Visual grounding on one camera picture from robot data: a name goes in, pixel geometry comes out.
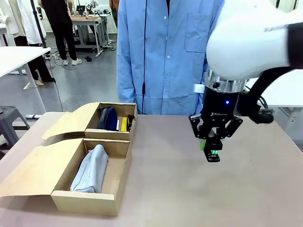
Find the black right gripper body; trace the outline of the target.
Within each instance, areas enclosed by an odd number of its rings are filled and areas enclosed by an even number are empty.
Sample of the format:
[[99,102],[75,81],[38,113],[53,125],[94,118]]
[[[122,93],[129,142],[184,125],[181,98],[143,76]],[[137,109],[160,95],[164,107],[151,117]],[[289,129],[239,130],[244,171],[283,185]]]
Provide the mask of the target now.
[[213,128],[219,126],[222,120],[230,120],[234,117],[234,110],[237,104],[239,93],[223,93],[208,87],[205,88],[200,132],[206,139]]

